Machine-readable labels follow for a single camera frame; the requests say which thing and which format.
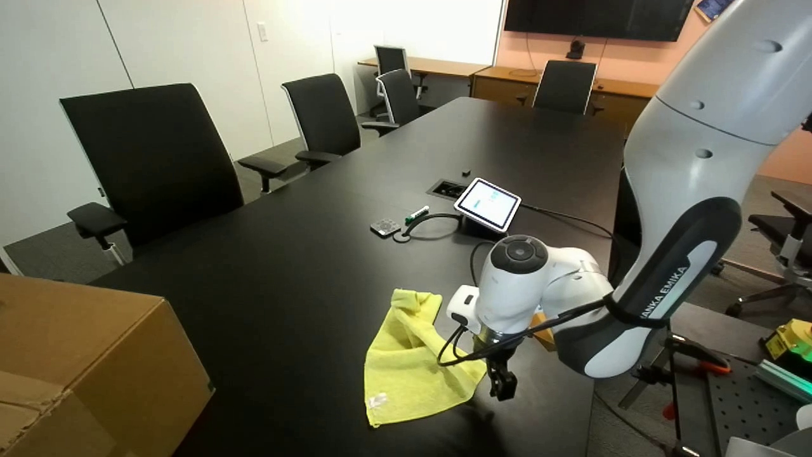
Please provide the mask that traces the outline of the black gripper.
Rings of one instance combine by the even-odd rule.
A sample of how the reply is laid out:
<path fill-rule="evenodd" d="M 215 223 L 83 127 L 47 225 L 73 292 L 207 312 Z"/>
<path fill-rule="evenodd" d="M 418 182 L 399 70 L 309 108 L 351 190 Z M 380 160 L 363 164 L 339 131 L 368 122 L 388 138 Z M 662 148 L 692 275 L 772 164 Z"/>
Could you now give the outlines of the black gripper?
<path fill-rule="evenodd" d="M 517 336 L 498 336 L 488 332 L 484 336 L 484 360 L 488 360 L 488 372 L 490 372 L 490 397 L 502 400 L 516 397 L 517 379 L 509 370 L 509 357 L 516 355 L 517 346 L 526 341 L 523 332 Z"/>

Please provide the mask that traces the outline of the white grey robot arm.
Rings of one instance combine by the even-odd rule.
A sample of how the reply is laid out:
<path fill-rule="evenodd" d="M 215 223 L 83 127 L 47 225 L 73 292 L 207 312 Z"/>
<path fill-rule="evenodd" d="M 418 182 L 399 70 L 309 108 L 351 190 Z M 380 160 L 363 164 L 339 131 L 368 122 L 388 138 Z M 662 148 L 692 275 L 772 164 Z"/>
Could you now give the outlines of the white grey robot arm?
<path fill-rule="evenodd" d="M 631 370 L 651 332 L 729 252 L 757 169 L 812 115 L 812 0 L 736 0 L 637 116 L 625 141 L 607 279 L 588 252 L 528 233 L 493 243 L 480 271 L 478 355 L 490 394 L 545 312 L 558 360 L 604 381 Z"/>

